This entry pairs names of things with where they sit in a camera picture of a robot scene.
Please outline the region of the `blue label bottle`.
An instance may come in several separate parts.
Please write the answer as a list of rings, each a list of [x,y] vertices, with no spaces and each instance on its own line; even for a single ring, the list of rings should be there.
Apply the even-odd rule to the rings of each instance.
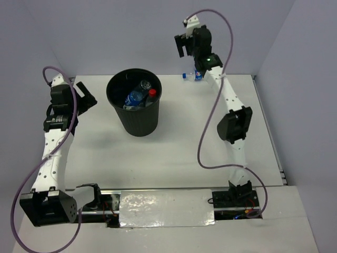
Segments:
[[[192,70],[191,72],[188,73],[182,73],[182,78],[185,81],[196,82],[201,81],[203,79],[203,76],[201,72],[197,70]]]
[[[141,82],[131,91],[126,97],[124,108],[131,106],[138,106],[143,99],[148,95],[149,90],[152,88],[148,80],[141,80]]]

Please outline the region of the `clear bottle white green label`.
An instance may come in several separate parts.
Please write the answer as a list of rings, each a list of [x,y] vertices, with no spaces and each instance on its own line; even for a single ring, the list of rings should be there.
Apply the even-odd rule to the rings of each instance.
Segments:
[[[123,106],[123,109],[125,110],[133,110],[133,111],[136,111],[136,110],[140,110],[140,109],[143,109],[145,108],[145,106],[143,104],[140,104],[140,105],[124,105]]]

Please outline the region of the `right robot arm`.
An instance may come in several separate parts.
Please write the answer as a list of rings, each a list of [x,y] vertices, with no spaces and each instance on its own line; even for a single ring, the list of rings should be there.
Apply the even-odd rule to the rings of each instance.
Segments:
[[[231,169],[229,201],[234,206],[241,206],[252,194],[252,183],[245,169],[244,151],[252,109],[240,101],[226,78],[222,61],[212,52],[212,35],[206,25],[187,25],[184,34],[175,36],[175,42],[179,56],[192,56],[196,70],[217,90],[216,100],[225,102],[224,117],[217,124],[217,133],[226,144],[230,158],[226,165]]]

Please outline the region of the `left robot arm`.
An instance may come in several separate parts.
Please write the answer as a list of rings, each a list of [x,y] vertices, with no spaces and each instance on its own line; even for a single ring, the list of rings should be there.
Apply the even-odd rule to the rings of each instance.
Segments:
[[[97,104],[83,83],[77,84],[80,96],[65,81],[53,80],[51,104],[43,123],[45,147],[43,164],[29,193],[20,196],[19,204],[35,227],[74,223],[78,210],[99,209],[103,204],[96,183],[82,184],[71,192],[65,190],[65,169],[78,115]]]

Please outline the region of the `red cap red label bottle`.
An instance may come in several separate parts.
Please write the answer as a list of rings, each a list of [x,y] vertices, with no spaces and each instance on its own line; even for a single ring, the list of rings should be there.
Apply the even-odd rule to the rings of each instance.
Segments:
[[[145,101],[145,106],[149,106],[152,103],[154,103],[156,100],[156,95],[157,95],[156,89],[150,89]]]

